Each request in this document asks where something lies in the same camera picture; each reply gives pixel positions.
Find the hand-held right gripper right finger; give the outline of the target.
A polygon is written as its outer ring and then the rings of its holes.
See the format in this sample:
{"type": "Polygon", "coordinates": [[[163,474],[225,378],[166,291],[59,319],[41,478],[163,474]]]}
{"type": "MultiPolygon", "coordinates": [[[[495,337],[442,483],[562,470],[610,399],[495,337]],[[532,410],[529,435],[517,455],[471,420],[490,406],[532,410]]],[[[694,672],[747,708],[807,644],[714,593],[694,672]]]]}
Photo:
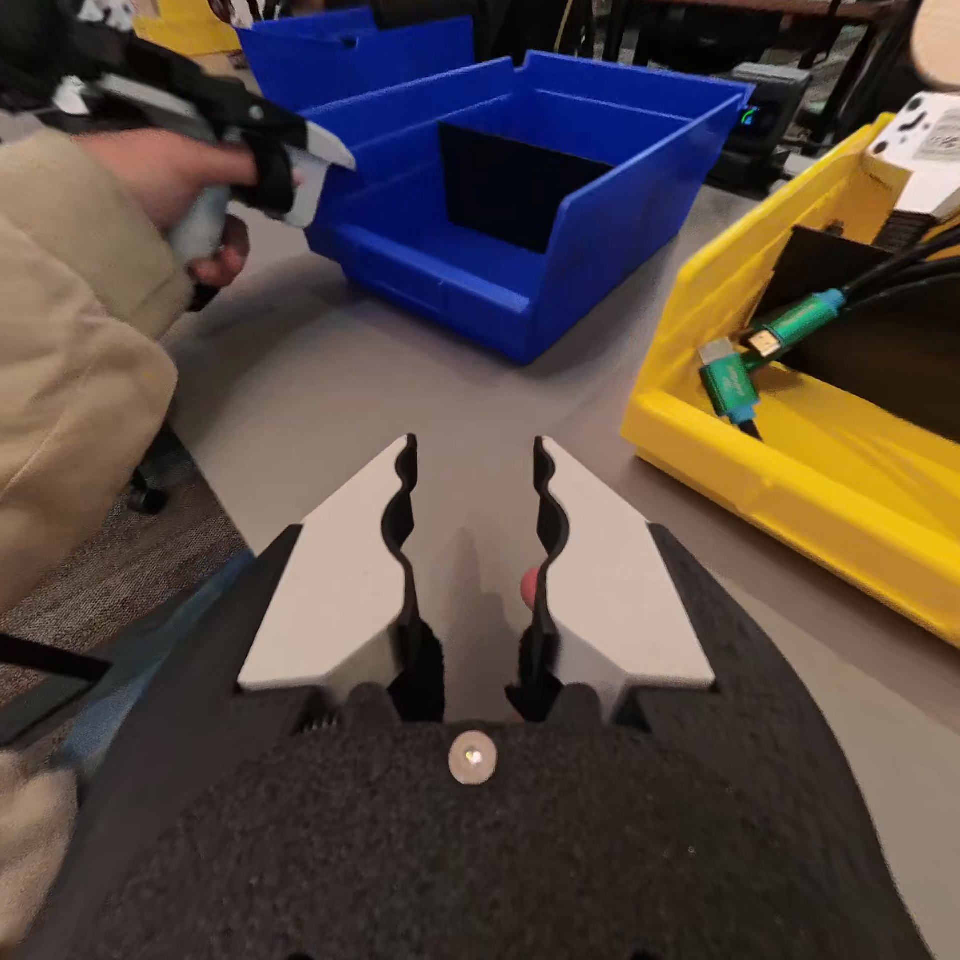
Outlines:
{"type": "Polygon", "coordinates": [[[534,439],[533,461],[545,558],[513,708],[544,722],[581,685],[610,721],[635,690],[710,690],[714,668],[645,516],[553,438],[534,439]]]}

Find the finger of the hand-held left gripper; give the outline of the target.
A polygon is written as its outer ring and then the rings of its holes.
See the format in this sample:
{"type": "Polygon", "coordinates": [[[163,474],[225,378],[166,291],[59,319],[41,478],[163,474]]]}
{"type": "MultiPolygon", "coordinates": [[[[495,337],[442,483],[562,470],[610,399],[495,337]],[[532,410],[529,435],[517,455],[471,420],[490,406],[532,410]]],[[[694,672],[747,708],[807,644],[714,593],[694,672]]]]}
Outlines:
{"type": "Polygon", "coordinates": [[[348,171],[356,170],[354,154],[333,132],[304,120],[306,152],[319,162],[336,165],[348,171]]]}
{"type": "Polygon", "coordinates": [[[330,169],[330,162],[305,150],[285,150],[291,167],[293,201],[282,222],[304,230],[314,221],[330,169]]]}

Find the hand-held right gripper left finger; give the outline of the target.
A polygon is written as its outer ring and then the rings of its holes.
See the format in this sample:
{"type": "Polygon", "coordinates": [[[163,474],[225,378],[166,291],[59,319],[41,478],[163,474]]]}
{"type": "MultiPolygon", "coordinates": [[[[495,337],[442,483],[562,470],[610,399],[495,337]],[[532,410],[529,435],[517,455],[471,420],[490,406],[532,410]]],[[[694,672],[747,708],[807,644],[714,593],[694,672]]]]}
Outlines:
{"type": "Polygon", "coordinates": [[[421,616],[403,552],[417,482],[418,441],[406,434],[296,527],[239,671],[241,690],[310,688],[340,708],[372,684],[408,722],[444,719],[443,648],[421,616]]]}

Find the blue storage bin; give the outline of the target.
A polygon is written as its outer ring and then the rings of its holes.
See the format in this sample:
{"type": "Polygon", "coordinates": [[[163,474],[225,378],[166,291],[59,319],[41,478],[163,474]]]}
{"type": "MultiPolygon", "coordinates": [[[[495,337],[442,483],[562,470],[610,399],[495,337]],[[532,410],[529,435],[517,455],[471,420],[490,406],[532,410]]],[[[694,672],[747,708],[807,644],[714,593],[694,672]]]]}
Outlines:
{"type": "Polygon", "coordinates": [[[474,63],[469,2],[370,2],[235,29],[263,96],[299,113],[474,63]]]}
{"type": "Polygon", "coordinates": [[[305,118],[356,161],[324,186],[310,249],[353,282],[528,364],[679,233],[752,87],[530,52],[331,102],[305,118]],[[452,224],[438,126],[612,170],[561,204],[537,254],[452,224]]]}

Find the yellow storage bin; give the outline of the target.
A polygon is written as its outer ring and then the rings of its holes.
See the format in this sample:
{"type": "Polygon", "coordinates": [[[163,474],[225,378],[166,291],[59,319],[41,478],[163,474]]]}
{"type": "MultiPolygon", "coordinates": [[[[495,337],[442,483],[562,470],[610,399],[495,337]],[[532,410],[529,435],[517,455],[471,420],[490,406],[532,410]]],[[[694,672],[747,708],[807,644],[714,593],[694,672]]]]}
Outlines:
{"type": "Polygon", "coordinates": [[[758,377],[764,441],[714,414],[699,349],[752,318],[795,226],[868,241],[895,190],[860,155],[881,114],[679,269],[621,434],[637,455],[941,640],[959,641],[958,444],[781,365],[758,377]]]}
{"type": "Polygon", "coordinates": [[[229,54],[241,49],[229,21],[207,1],[132,1],[133,26],[146,42],[190,58],[229,54]]]}

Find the white HDMI switch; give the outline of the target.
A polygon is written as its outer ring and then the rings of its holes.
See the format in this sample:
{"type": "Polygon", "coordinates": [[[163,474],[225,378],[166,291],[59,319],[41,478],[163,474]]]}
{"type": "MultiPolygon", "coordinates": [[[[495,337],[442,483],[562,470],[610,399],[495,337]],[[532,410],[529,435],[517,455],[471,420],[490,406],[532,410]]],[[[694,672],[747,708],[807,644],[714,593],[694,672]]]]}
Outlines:
{"type": "Polygon", "coordinates": [[[861,166],[897,193],[873,246],[899,254],[959,209],[959,96],[924,92],[895,115],[864,151],[861,166]]]}

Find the person's left hand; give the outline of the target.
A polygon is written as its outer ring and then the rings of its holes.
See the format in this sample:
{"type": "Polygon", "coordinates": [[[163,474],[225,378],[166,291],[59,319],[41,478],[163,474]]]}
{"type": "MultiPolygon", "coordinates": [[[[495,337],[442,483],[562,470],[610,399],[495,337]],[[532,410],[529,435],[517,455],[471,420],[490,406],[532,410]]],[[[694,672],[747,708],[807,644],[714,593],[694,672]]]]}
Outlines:
{"type": "Polygon", "coordinates": [[[245,145],[211,145],[161,128],[83,134],[72,141],[114,175],[165,238],[205,190],[258,184],[245,145]]]}

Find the black bin divider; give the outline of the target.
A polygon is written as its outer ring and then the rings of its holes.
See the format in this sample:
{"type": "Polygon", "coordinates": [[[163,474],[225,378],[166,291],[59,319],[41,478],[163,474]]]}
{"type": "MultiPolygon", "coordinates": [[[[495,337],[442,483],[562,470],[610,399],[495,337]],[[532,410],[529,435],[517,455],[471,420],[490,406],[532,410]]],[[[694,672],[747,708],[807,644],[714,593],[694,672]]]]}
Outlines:
{"type": "MultiPolygon", "coordinates": [[[[890,257],[838,234],[793,226],[749,330],[890,257]]],[[[873,282],[838,318],[789,350],[782,364],[958,443],[958,249],[938,259],[927,255],[873,282]]]]}
{"type": "Polygon", "coordinates": [[[447,122],[438,124],[448,221],[547,253],[564,200],[613,170],[571,153],[447,122]]]}

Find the office chair base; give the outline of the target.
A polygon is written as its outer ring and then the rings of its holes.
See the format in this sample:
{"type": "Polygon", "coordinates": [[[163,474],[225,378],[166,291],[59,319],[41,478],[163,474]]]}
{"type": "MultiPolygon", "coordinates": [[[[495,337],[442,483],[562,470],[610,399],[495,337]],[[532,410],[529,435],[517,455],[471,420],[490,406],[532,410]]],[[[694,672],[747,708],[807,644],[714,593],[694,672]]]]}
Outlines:
{"type": "Polygon", "coordinates": [[[156,516],[169,502],[169,482],[178,484],[195,470],[196,464],[180,437],[169,422],[164,422],[130,476],[126,507],[156,516]]]}

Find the person's beige jacket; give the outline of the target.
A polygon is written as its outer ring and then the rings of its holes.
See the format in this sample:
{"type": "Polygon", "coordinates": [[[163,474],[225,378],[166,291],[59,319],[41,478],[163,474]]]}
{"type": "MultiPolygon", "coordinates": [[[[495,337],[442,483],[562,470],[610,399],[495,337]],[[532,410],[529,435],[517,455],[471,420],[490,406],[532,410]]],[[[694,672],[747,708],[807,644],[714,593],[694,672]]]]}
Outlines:
{"type": "Polygon", "coordinates": [[[73,771],[31,773],[20,754],[2,751],[2,957],[22,941],[42,909],[63,867],[77,813],[73,771]]]}

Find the black electronic device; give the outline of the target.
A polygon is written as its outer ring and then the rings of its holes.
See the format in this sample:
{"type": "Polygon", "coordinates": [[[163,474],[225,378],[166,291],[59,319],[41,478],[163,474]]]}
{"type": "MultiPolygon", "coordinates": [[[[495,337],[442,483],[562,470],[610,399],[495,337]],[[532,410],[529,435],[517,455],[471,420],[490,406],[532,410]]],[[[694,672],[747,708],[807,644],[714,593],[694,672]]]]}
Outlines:
{"type": "Polygon", "coordinates": [[[753,89],[706,184],[760,199],[785,172],[788,149],[784,141],[810,86],[811,71],[743,62],[725,79],[752,85],[753,89]]]}

